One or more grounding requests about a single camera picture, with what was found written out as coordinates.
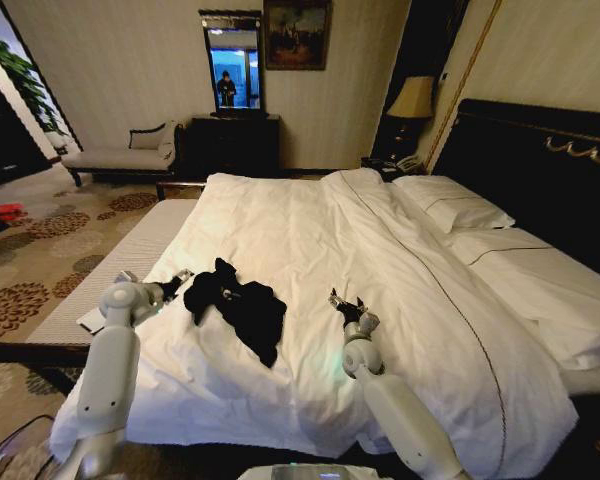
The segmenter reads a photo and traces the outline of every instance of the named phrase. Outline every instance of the table lamp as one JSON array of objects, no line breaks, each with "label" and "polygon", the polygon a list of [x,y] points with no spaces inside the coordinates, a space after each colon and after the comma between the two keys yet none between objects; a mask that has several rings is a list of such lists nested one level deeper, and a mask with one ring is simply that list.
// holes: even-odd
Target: table lamp
[{"label": "table lamp", "polygon": [[434,77],[407,77],[402,86],[402,90],[393,102],[387,115],[404,119],[394,140],[397,148],[389,155],[392,161],[398,161],[406,155],[410,155],[417,147],[417,136],[420,128],[424,124],[424,119],[433,115],[431,109],[431,90],[433,88]]}]

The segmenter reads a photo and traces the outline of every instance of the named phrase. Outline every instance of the framed painting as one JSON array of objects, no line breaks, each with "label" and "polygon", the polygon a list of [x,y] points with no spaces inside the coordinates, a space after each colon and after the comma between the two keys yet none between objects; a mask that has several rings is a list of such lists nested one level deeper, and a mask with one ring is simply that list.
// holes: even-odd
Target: framed painting
[{"label": "framed painting", "polygon": [[324,70],[331,0],[265,0],[268,70]]}]

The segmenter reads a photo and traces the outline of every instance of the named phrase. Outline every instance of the white cushion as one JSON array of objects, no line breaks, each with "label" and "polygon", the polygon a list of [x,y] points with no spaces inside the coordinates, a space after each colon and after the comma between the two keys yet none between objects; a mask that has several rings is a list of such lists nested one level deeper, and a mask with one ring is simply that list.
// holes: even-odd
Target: white cushion
[{"label": "white cushion", "polygon": [[515,220],[450,178],[410,175],[393,181],[444,233],[454,228],[505,228]]},{"label": "white cushion", "polygon": [[175,130],[176,122],[174,120],[169,120],[164,128],[164,133],[158,145],[158,154],[163,160],[169,161],[169,163],[174,160],[176,153]]},{"label": "white cushion", "polygon": [[134,150],[157,150],[164,136],[166,123],[149,130],[129,130],[129,148]]},{"label": "white cushion", "polygon": [[600,365],[600,275],[518,228],[460,232],[451,250],[563,368]]},{"label": "white cushion", "polygon": [[129,148],[94,148],[62,156],[67,168],[104,168],[128,170],[168,170],[172,160],[161,157],[158,150]]}]

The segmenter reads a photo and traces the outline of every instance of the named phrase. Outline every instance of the white bedsheet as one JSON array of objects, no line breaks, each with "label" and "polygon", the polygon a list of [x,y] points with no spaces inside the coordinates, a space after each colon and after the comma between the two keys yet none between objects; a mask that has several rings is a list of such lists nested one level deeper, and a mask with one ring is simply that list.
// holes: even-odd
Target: white bedsheet
[{"label": "white bedsheet", "polygon": [[[370,170],[319,182],[214,175],[147,279],[167,280],[183,267],[213,270],[217,256],[241,282],[270,285],[286,302],[278,360],[271,370],[260,364],[215,309],[195,327],[179,297],[138,328],[131,441],[337,456],[364,438],[366,448],[386,451],[340,366],[332,287],[379,315],[374,342],[388,371],[439,419],[475,477],[534,475],[575,424],[553,360]],[[53,427],[61,459],[76,438],[79,388]]]}]

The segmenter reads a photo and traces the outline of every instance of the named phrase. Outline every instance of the person in mirror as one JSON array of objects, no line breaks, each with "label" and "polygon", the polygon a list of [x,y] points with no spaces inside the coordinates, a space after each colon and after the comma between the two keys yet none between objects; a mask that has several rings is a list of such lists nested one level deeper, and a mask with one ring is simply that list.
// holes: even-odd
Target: person in mirror
[{"label": "person in mirror", "polygon": [[222,98],[220,105],[223,107],[233,107],[233,97],[236,94],[236,86],[229,77],[229,72],[226,70],[222,72],[222,80],[216,85],[218,93]]}]

